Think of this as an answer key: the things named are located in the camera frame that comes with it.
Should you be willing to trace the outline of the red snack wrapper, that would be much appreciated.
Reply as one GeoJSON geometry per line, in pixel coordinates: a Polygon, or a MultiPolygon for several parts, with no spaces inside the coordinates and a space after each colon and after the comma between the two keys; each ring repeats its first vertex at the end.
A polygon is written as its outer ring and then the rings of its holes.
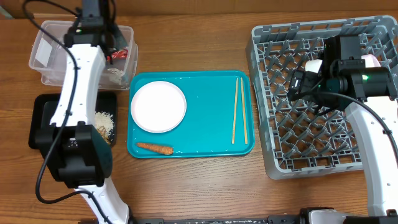
{"type": "Polygon", "coordinates": [[[115,60],[115,59],[126,59],[129,54],[129,50],[127,48],[118,50],[113,52],[110,56],[107,56],[107,60],[115,60]]]}

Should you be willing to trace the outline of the white tissue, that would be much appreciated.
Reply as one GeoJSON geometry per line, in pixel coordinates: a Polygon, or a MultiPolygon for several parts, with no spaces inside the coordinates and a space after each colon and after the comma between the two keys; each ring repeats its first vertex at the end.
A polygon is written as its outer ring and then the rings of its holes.
{"type": "Polygon", "coordinates": [[[115,85],[122,85],[124,82],[124,71],[119,70],[117,68],[109,68],[107,69],[109,72],[109,80],[111,83],[115,85]]]}

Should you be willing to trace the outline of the food scraps and rice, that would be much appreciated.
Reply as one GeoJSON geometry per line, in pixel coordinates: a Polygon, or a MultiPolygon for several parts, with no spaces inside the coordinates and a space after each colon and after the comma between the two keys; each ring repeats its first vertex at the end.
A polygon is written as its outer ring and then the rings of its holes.
{"type": "Polygon", "coordinates": [[[114,121],[112,118],[113,115],[108,112],[101,111],[95,113],[95,128],[109,145],[111,144],[111,132],[114,128],[114,121]]]}

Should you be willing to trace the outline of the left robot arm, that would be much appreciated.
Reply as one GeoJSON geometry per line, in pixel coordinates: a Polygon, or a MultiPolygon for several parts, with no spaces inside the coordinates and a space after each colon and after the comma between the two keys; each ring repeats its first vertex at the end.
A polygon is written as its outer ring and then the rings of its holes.
{"type": "Polygon", "coordinates": [[[98,223],[133,223],[111,180],[111,147],[95,128],[100,76],[112,53],[127,46],[115,23],[116,3],[83,1],[72,13],[76,20],[58,43],[67,65],[57,109],[35,136],[44,158],[35,194],[44,204],[81,195],[98,223]]]}

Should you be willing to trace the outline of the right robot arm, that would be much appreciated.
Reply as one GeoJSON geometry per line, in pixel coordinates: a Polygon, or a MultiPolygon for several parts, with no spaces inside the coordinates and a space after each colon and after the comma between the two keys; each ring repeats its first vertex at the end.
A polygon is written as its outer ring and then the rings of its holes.
{"type": "Polygon", "coordinates": [[[304,208],[305,223],[397,223],[397,90],[391,72],[363,55],[358,35],[324,41],[321,64],[297,70],[287,97],[345,113],[359,148],[368,191],[368,215],[304,208]]]}

